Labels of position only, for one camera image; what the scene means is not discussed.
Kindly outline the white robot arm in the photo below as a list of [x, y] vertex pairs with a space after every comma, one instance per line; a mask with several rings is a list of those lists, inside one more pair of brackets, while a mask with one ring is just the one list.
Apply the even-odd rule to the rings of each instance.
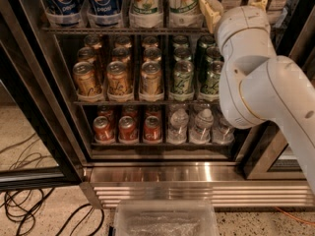
[[226, 11], [218, 0], [198, 0], [224, 59], [220, 109], [237, 129], [276, 123], [315, 192], [315, 88], [294, 61], [276, 53], [266, 1]]

